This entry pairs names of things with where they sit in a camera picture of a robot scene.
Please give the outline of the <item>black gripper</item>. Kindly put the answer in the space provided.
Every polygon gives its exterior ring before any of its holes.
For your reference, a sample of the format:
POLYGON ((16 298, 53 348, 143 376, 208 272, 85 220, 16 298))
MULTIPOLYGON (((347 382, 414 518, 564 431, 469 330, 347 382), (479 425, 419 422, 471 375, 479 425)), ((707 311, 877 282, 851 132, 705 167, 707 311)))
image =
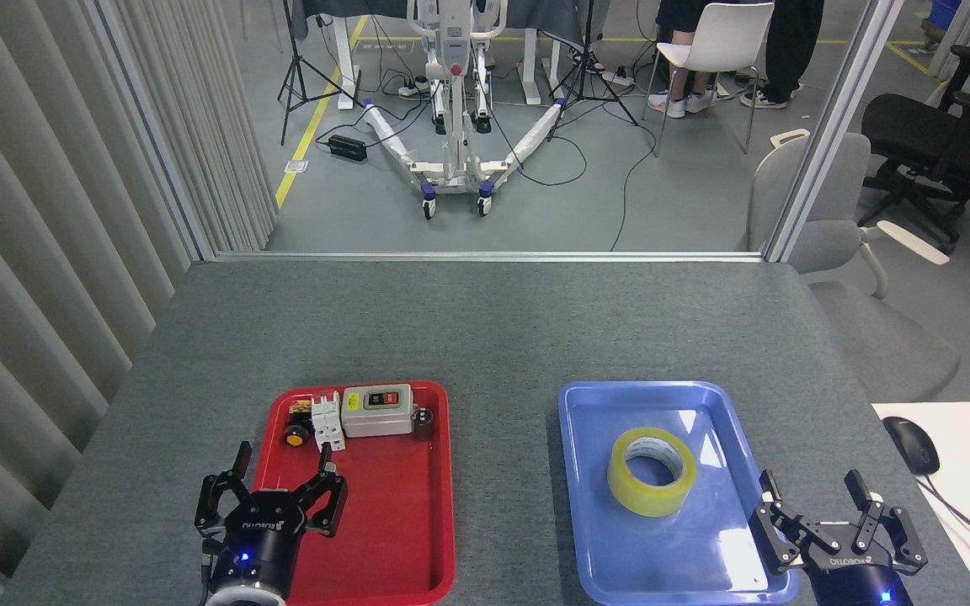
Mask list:
POLYGON ((219 505, 230 491, 239 505, 226 517, 226 537, 216 557, 211 593, 226 587, 254 587, 288 595, 302 534, 338 533, 348 494, 345 476, 331 461, 333 445, 321 445, 316 475, 301 483, 291 497, 254 497, 245 487, 253 445, 242 441, 232 465, 201 480, 194 527, 210 538, 224 529, 219 505))
POLYGON ((784 503, 770 469, 759 474, 762 494, 752 510, 752 537, 770 574, 803 567, 818 605, 912 605, 901 574, 913 576, 929 557, 904 507, 867 488, 858 470, 844 478, 860 513, 850 545, 784 503))

